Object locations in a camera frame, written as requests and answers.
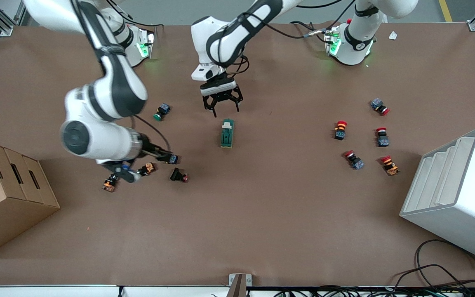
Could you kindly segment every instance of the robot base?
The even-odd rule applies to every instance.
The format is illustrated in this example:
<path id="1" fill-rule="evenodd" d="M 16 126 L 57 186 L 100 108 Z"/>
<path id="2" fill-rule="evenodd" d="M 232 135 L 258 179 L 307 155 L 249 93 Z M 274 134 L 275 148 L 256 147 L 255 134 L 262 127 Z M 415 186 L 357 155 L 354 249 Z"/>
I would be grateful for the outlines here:
<path id="1" fill-rule="evenodd" d="M 126 28 L 129 28 L 133 32 L 133 39 L 126 47 L 126 58 L 128 59 L 129 65 L 134 67 L 140 64 L 145 58 L 151 59 L 151 49 L 155 41 L 155 33 L 147 32 L 147 30 L 139 29 L 137 26 L 130 24 L 126 24 Z"/>
<path id="2" fill-rule="evenodd" d="M 365 49 L 362 51 L 356 51 L 353 49 L 353 46 L 350 45 L 345 38 L 344 32 L 346 30 L 347 23 L 343 23 L 338 28 L 341 38 L 341 45 L 336 49 L 336 53 L 333 54 L 331 48 L 328 44 L 326 44 L 326 51 L 332 57 L 335 57 L 339 62 L 345 65 L 356 65 L 360 64 L 364 60 L 364 58 L 369 55 L 369 50 L 373 45 L 373 41 Z"/>

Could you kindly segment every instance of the brown table surface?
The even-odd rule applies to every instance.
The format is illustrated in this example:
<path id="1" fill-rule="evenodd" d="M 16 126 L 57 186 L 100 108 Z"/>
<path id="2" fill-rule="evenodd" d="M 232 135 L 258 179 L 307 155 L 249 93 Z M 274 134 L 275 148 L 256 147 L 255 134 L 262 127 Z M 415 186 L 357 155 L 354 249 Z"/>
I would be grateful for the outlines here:
<path id="1" fill-rule="evenodd" d="M 236 77 L 241 112 L 226 101 L 214 118 L 190 78 L 190 28 L 166 26 L 159 59 L 136 67 L 149 92 L 141 116 L 168 137 L 191 180 L 172 182 L 173 166 L 158 164 L 111 194 L 101 189 L 109 173 L 60 143 L 66 92 L 101 75 L 87 40 L 15 28 L 0 39 L 0 145 L 41 160 L 61 210 L 0 248 L 0 284 L 219 285 L 235 272 L 256 285 L 394 284 L 435 238 L 398 216 L 421 155 L 475 128 L 475 33 L 464 23 L 383 24 L 377 37 L 361 65 L 342 66 L 317 39 L 262 30 L 247 46 L 250 69 Z M 369 107 L 375 97 L 388 116 Z M 161 102 L 173 109 L 158 123 Z M 224 150 L 228 117 L 234 147 Z M 344 141 L 331 138 L 338 120 L 348 122 Z M 375 145 L 380 126 L 388 148 Z M 144 124 L 137 130 L 162 143 Z M 364 169 L 349 167 L 348 150 Z M 395 177 L 377 162 L 388 154 L 402 171 Z M 441 244 L 427 246 L 422 263 L 475 278 L 475 264 Z"/>

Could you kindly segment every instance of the orange terminal block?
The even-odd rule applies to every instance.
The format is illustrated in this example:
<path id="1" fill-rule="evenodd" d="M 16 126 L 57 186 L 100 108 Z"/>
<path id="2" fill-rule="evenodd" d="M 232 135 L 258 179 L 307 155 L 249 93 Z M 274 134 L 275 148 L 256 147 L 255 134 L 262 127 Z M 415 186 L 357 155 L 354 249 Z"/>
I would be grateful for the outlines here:
<path id="1" fill-rule="evenodd" d="M 108 192 L 115 192 L 115 187 L 117 186 L 118 177 L 114 174 L 110 174 L 107 180 L 104 181 L 104 185 L 102 187 L 103 190 Z"/>
<path id="2" fill-rule="evenodd" d="M 155 165 L 149 162 L 146 165 L 144 165 L 141 169 L 137 170 L 137 173 L 144 177 L 144 176 L 149 175 L 155 170 L 157 170 L 157 168 L 155 168 Z"/>
<path id="3" fill-rule="evenodd" d="M 399 173 L 399 168 L 393 163 L 392 157 L 390 156 L 385 156 L 384 158 L 381 158 L 381 162 L 384 163 L 384 170 L 386 170 L 386 173 L 388 175 L 396 175 Z"/>
<path id="4" fill-rule="evenodd" d="M 335 128 L 335 139 L 342 140 L 346 137 L 346 126 L 347 123 L 343 120 L 337 122 L 337 127 Z"/>

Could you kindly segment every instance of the electrical wire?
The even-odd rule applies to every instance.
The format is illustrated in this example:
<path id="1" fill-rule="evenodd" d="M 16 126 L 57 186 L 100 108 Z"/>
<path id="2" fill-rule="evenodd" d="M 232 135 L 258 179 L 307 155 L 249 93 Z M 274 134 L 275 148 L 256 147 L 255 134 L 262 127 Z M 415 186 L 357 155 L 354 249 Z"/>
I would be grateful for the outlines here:
<path id="1" fill-rule="evenodd" d="M 428 243 L 432 243 L 432 242 L 440 242 L 440 243 L 444 243 L 444 244 L 447 244 L 447 245 L 450 245 L 450 246 L 453 246 L 454 248 L 458 248 L 458 250 L 462 251 L 464 254 L 466 254 L 467 256 L 469 256 L 470 258 L 472 258 L 474 261 L 475 261 L 475 258 L 473 257 L 472 254 L 470 254 L 470 252 L 468 252 L 467 250 L 464 250 L 462 248 L 460 248 L 459 246 L 451 243 L 450 241 L 446 241 L 446 240 L 443 240 L 443 239 L 430 239 L 430 240 L 427 240 L 425 242 L 423 242 L 422 244 L 419 245 L 419 247 L 417 248 L 417 250 L 415 251 L 415 265 L 417 267 L 420 267 L 421 265 L 421 261 L 420 261 L 420 253 L 421 253 L 421 249 L 423 248 L 423 246 L 425 246 L 426 244 Z M 432 288 L 434 288 L 434 286 L 430 283 L 430 281 L 426 278 L 426 275 L 424 275 L 422 269 L 419 270 L 419 272 L 421 273 L 421 276 L 423 277 L 424 281 Z M 447 272 L 447 274 L 449 274 L 453 279 L 454 281 L 456 281 L 456 284 L 462 286 L 465 290 L 467 290 L 468 292 L 470 292 L 470 290 L 464 285 L 462 284 L 462 282 L 460 282 L 459 280 L 457 280 L 453 275 L 451 275 L 450 272 Z"/>
<path id="2" fill-rule="evenodd" d="M 341 17 L 343 16 L 343 14 L 346 13 L 346 11 L 351 7 L 351 5 L 353 5 L 353 3 L 354 3 L 355 1 L 356 1 L 356 0 L 351 1 L 351 3 L 349 3 L 349 4 L 344 8 L 344 10 L 340 13 L 340 15 L 337 17 L 337 19 L 336 19 L 334 22 L 332 22 L 329 26 L 327 26 L 323 31 L 325 32 L 325 31 L 327 31 L 327 30 L 331 30 L 331 28 L 333 28 L 333 26 L 341 19 Z M 320 41 L 332 45 L 332 42 L 326 41 L 326 40 L 322 39 L 322 38 L 319 36 L 319 34 L 317 34 L 316 37 L 317 37 Z"/>
<path id="3" fill-rule="evenodd" d="M 234 72 L 232 72 L 232 73 L 227 73 L 228 75 L 232 75 L 232 76 L 230 76 L 231 78 L 232 78 L 232 77 L 235 77 L 236 75 L 238 75 L 238 74 L 240 74 L 240 73 L 244 73 L 244 72 L 247 71 L 247 70 L 249 69 L 249 67 L 250 67 L 249 58 L 247 58 L 247 56 L 241 55 L 240 58 L 241 58 L 241 62 L 232 64 L 232 65 L 238 65 L 236 71 L 234 71 Z M 243 70 L 240 71 L 241 66 L 243 66 L 243 64 L 247 64 L 247 66 L 245 67 L 245 69 L 243 69 Z"/>
<path id="4" fill-rule="evenodd" d="M 243 13 L 241 13 L 241 15 L 251 15 L 251 16 L 255 17 L 256 19 L 258 19 L 258 21 L 260 21 L 260 23 L 262 23 L 263 25 L 269 27 L 271 30 L 274 30 L 275 32 L 278 32 L 279 34 L 281 34 L 283 36 L 286 36 L 286 37 L 289 37 L 289 38 L 292 38 L 292 39 L 303 39 L 304 38 L 303 36 L 294 36 L 294 35 L 290 35 L 290 34 L 287 34 L 285 32 L 282 32 L 282 31 L 274 28 L 273 26 L 269 25 L 269 23 L 267 23 L 264 20 L 260 19 L 257 15 L 254 15 L 253 13 L 243 12 Z"/>
<path id="5" fill-rule="evenodd" d="M 137 25 L 141 25 L 141 26 L 147 26 L 147 27 L 162 26 L 164 28 L 164 24 L 149 25 L 149 24 L 143 24 L 143 23 L 135 22 L 133 20 L 133 17 L 130 14 L 126 13 L 126 15 L 128 15 L 128 17 L 126 17 L 121 11 L 119 11 L 118 10 L 119 6 L 113 0 L 106 0 L 106 1 L 111 6 L 111 8 L 113 8 L 118 13 L 118 15 L 120 15 L 123 19 L 125 19 L 129 23 L 133 23 L 133 24 L 137 24 Z"/>
<path id="6" fill-rule="evenodd" d="M 296 7 L 298 7 L 298 8 L 322 8 L 322 7 L 331 6 L 333 4 L 337 4 L 340 1 L 342 1 L 342 0 L 334 0 L 333 2 L 329 2 L 329 3 L 326 3 L 326 4 L 322 4 L 322 5 L 316 5 L 316 6 L 296 5 Z"/>
<path id="7" fill-rule="evenodd" d="M 237 18 L 239 18 L 241 16 L 244 16 L 244 15 L 251 15 L 252 17 L 255 17 L 264 26 L 267 26 L 268 28 L 270 28 L 274 32 L 277 32 L 277 33 L 279 33 L 279 34 L 281 34 L 285 37 L 289 37 L 289 38 L 292 38 L 292 39 L 303 39 L 303 38 L 305 38 L 304 36 L 294 36 L 294 35 L 287 34 L 283 31 L 280 31 L 280 30 L 274 28 L 273 26 L 269 25 L 269 23 L 267 23 L 264 20 L 260 19 L 257 15 L 254 15 L 253 13 L 250 13 L 250 12 L 242 12 L 237 16 Z M 228 26 L 224 26 L 223 32 L 221 32 L 221 37 L 219 37 L 219 42 L 217 43 L 217 58 L 218 58 L 219 61 L 221 60 L 221 42 L 222 42 L 223 37 L 225 36 L 225 33 L 226 33 L 227 30 L 228 30 Z M 216 65 L 222 67 L 222 64 L 220 62 L 214 62 L 214 63 Z M 243 70 L 243 72 L 245 72 L 247 69 L 249 69 L 249 66 L 250 66 L 250 64 L 248 62 L 247 68 L 245 70 Z"/>
<path id="8" fill-rule="evenodd" d="M 470 283 L 475 283 L 475 280 L 460 280 L 460 283 L 462 284 L 470 284 Z M 455 282 L 448 283 L 448 284 L 440 284 L 440 285 L 435 285 L 436 288 L 450 288 L 451 286 L 455 285 Z"/>
<path id="9" fill-rule="evenodd" d="M 166 143 L 166 150 L 167 151 L 171 151 L 172 149 L 170 148 L 170 143 L 168 142 L 168 140 L 166 139 L 166 137 L 164 137 L 164 135 L 162 133 L 160 133 L 160 131 L 155 128 L 152 124 L 150 124 L 147 120 L 144 120 L 143 118 L 141 118 L 140 116 L 138 115 L 134 115 L 134 117 L 136 117 L 137 119 L 139 119 L 141 122 L 143 122 L 144 124 L 147 124 L 148 126 L 150 126 L 153 130 L 155 130 L 155 132 L 157 132 L 157 134 L 160 135 L 160 137 L 162 138 L 162 140 L 164 140 L 164 142 Z"/>
<path id="10" fill-rule="evenodd" d="M 315 27 L 313 26 L 313 23 L 309 23 L 309 25 L 306 25 L 305 23 L 300 22 L 300 21 L 292 21 L 292 22 L 290 22 L 289 24 L 302 25 L 302 26 L 304 26 L 307 30 L 310 30 L 310 31 L 314 31 L 314 30 L 315 30 Z"/>

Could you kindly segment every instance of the black cable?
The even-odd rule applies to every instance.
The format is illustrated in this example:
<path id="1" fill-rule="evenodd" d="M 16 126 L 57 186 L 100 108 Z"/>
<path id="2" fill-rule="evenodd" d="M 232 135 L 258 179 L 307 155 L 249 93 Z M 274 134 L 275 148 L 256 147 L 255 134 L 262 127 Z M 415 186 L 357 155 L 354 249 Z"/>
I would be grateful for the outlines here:
<path id="1" fill-rule="evenodd" d="M 134 115 L 134 117 L 136 117 L 137 119 L 139 119 L 141 122 L 143 122 L 144 124 L 147 124 L 148 126 L 150 126 L 153 130 L 155 130 L 155 132 L 157 132 L 157 134 L 160 135 L 160 137 L 162 138 L 162 140 L 164 140 L 164 142 L 166 143 L 166 150 L 169 152 L 171 151 L 171 148 L 170 148 L 170 143 L 168 142 L 168 140 L 166 139 L 166 137 L 164 137 L 164 135 L 162 133 L 160 133 L 159 130 L 157 130 L 157 128 L 155 128 L 152 124 L 150 124 L 147 120 L 144 120 L 143 118 L 139 117 L 138 115 Z"/>
<path id="2" fill-rule="evenodd" d="M 253 13 L 250 13 L 250 12 L 243 12 L 241 13 L 241 15 L 252 15 L 253 17 L 255 17 L 256 19 L 258 19 L 258 21 L 260 21 L 260 23 L 262 23 L 263 25 L 269 27 L 271 30 L 274 30 L 275 32 L 278 32 L 279 34 L 283 35 L 283 36 L 286 36 L 286 37 L 289 37 L 289 38 L 292 38 L 292 39 L 302 39 L 304 38 L 303 36 L 293 36 L 293 35 L 290 35 L 290 34 L 287 34 L 285 32 L 282 32 L 276 28 L 274 28 L 273 26 L 269 25 L 269 23 L 266 23 L 264 20 L 260 19 L 259 17 L 257 17 L 256 15 L 254 15 Z"/>
<path id="3" fill-rule="evenodd" d="M 300 22 L 300 21 L 292 21 L 290 22 L 289 24 L 298 24 L 298 25 L 302 25 L 304 26 L 307 30 L 310 30 L 310 31 L 314 31 L 315 30 L 315 27 L 313 26 L 313 23 L 309 23 L 309 25 L 303 23 L 303 22 Z"/>
<path id="4" fill-rule="evenodd" d="M 305 295 L 304 293 L 302 293 L 301 291 L 298 291 L 298 290 L 290 290 L 290 289 L 285 289 L 285 288 L 281 288 L 281 291 L 278 292 L 276 295 L 274 295 L 273 297 L 278 297 L 279 295 L 282 295 L 285 293 L 288 293 L 289 294 L 289 297 L 296 297 L 296 295 L 294 295 L 294 292 L 296 293 L 299 293 L 301 295 L 303 295 L 304 297 L 307 297 L 307 295 Z"/>
<path id="5" fill-rule="evenodd" d="M 456 284 L 458 284 L 458 285 L 460 285 L 460 286 L 463 286 L 464 289 L 466 289 L 469 293 L 471 293 L 470 290 L 469 290 L 467 287 L 465 287 L 464 285 L 462 285 L 461 282 L 460 282 L 460 280 L 458 280 L 458 279 L 457 279 L 452 273 L 450 273 L 446 268 L 444 268 L 444 267 L 442 267 L 441 265 L 438 265 L 438 264 L 432 264 L 432 266 L 441 268 L 443 271 L 445 271 L 445 273 L 447 273 L 447 275 L 449 275 L 449 276 L 454 280 L 454 282 L 456 282 Z M 419 272 L 421 273 L 421 275 L 424 275 L 424 273 L 423 273 L 422 271 L 423 271 L 422 269 L 419 270 Z M 443 295 L 443 296 L 447 296 L 447 295 L 443 294 L 440 290 L 438 290 L 437 288 L 435 288 L 432 284 L 430 284 L 430 282 L 427 282 L 427 283 L 430 285 L 430 288 L 431 288 L 431 289 L 435 290 L 436 292 L 440 293 L 440 294 Z"/>
<path id="6" fill-rule="evenodd" d="M 333 2 L 327 3 L 327 4 L 322 4 L 322 5 L 316 5 L 316 6 L 305 6 L 305 5 L 296 5 L 298 8 L 322 8 L 322 7 L 328 7 L 333 4 L 337 4 L 342 0 L 334 0 Z"/>
<path id="7" fill-rule="evenodd" d="M 460 280 L 460 283 L 470 284 L 470 283 L 475 283 L 475 280 Z M 451 288 L 453 285 L 455 285 L 455 282 L 448 283 L 448 284 L 439 284 L 439 285 L 435 285 L 435 287 L 439 289 L 444 289 L 444 288 Z"/>
<path id="8" fill-rule="evenodd" d="M 404 278 L 404 276 L 407 276 L 408 274 L 411 274 L 413 272 L 416 272 L 416 271 L 422 271 L 423 269 L 426 269 L 428 267 L 439 267 L 441 269 L 443 269 L 443 271 L 445 271 L 445 273 L 447 273 L 448 275 L 450 275 L 452 278 L 455 278 L 450 272 L 448 272 L 448 270 L 446 270 L 444 267 L 442 267 L 441 265 L 438 265 L 438 264 L 429 264 L 429 265 L 424 265 L 424 266 L 420 266 L 420 267 L 417 267 L 415 269 L 411 269 L 411 270 L 408 270 L 406 271 L 405 273 L 403 273 L 401 275 L 401 277 L 399 277 L 397 283 L 395 284 L 394 288 L 392 289 L 392 291 L 390 292 L 385 292 L 385 293 L 379 293 L 379 294 L 375 294 L 375 295 L 371 295 L 371 297 L 376 297 L 376 296 L 379 296 L 379 295 L 386 295 L 386 297 L 390 297 L 391 295 L 394 295 L 394 293 L 396 291 L 401 291 L 399 290 L 398 288 L 398 285 L 400 284 L 401 280 Z M 424 287 L 424 288 L 417 288 L 417 289 L 430 289 L 428 287 Z"/>
<path id="9" fill-rule="evenodd" d="M 245 69 L 240 71 L 241 66 L 243 64 L 247 64 L 247 66 L 245 67 Z M 229 73 L 229 74 L 232 74 L 232 76 L 230 76 L 231 78 L 238 75 L 238 74 L 240 74 L 240 73 L 244 73 L 245 71 L 247 71 L 249 69 L 249 67 L 250 67 L 249 58 L 247 58 L 247 56 L 243 55 L 243 56 L 241 56 L 241 62 L 238 63 L 238 64 L 233 64 L 233 65 L 238 65 L 238 66 L 237 66 L 237 69 L 236 69 L 235 72 Z"/>
<path id="10" fill-rule="evenodd" d="M 345 292 L 343 290 L 338 290 L 338 288 L 334 288 L 334 286 L 330 286 L 330 285 L 323 285 L 323 286 L 319 286 L 318 287 L 318 291 L 331 291 L 331 292 L 335 292 L 333 295 L 330 295 L 329 297 L 332 297 L 338 293 L 341 293 L 343 297 L 347 297 Z"/>
<path id="11" fill-rule="evenodd" d="M 219 38 L 219 42 L 217 43 L 217 60 L 221 60 L 221 42 L 223 41 L 223 37 L 225 36 L 226 30 L 228 29 L 228 26 L 225 26 L 223 28 L 223 32 L 221 34 L 221 37 Z"/>
<path id="12" fill-rule="evenodd" d="M 118 15 L 120 15 L 123 19 L 125 19 L 125 20 L 128 21 L 128 22 L 131 22 L 131 23 L 134 23 L 134 24 L 137 24 L 137 25 L 141 25 L 141 26 L 147 26 L 147 27 L 162 26 L 162 27 L 164 28 L 164 24 L 148 25 L 148 24 L 143 24 L 143 23 L 135 22 L 135 21 L 133 20 L 132 16 L 129 15 L 128 13 L 126 13 L 126 14 L 129 16 L 129 18 L 126 17 L 125 15 L 123 15 L 122 12 L 117 9 L 117 7 L 116 7 L 117 4 L 116 4 L 113 0 L 106 0 L 106 1 L 107 1 L 107 3 L 109 3 L 109 6 L 111 6 L 111 8 L 113 8 L 113 9 L 118 13 Z"/>
<path id="13" fill-rule="evenodd" d="M 423 248 L 424 245 L 428 244 L 428 243 L 431 243 L 431 242 L 440 242 L 440 243 L 444 243 L 444 244 L 447 244 L 447 245 L 450 245 L 450 246 L 454 246 L 455 248 L 458 248 L 460 251 L 462 251 L 464 254 L 466 254 L 467 256 L 471 257 L 474 261 L 475 261 L 475 258 L 473 257 L 472 254 L 470 254 L 468 251 L 460 248 L 459 246 L 451 243 L 450 241 L 446 241 L 446 240 L 443 240 L 443 239 L 430 239 L 430 240 L 427 240 L 425 242 L 423 242 L 422 244 L 419 245 L 419 247 L 417 248 L 417 250 L 415 251 L 415 265 L 417 267 L 420 267 L 421 265 L 421 260 L 420 260 L 420 253 L 421 253 L 421 249 Z M 423 277 L 424 281 L 432 288 L 434 288 L 434 286 L 428 281 L 428 279 L 426 278 L 426 276 L 424 275 L 424 273 L 422 272 L 422 269 L 419 270 L 419 272 L 421 273 L 421 276 Z M 464 285 L 462 284 L 459 280 L 457 280 L 453 275 L 451 275 L 451 277 L 454 279 L 454 281 L 456 281 L 456 283 L 460 286 L 463 286 L 464 289 L 466 289 L 467 291 L 470 292 L 470 290 Z"/>

